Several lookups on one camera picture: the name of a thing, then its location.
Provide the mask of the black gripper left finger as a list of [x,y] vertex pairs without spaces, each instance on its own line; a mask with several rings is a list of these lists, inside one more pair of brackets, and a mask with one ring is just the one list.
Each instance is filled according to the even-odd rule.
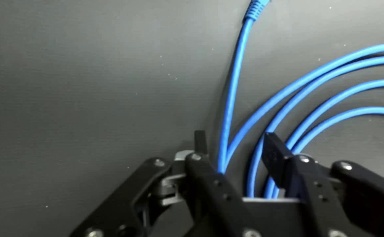
[[241,196],[208,161],[204,130],[194,132],[194,151],[184,159],[184,171],[192,217],[186,237],[262,237]]

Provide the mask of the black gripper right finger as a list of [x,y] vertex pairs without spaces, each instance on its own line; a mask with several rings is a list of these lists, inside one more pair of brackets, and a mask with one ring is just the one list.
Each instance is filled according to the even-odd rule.
[[351,237],[355,233],[327,175],[312,158],[292,154],[274,133],[267,133],[262,162],[274,183],[285,190],[285,196],[303,204],[310,234]]

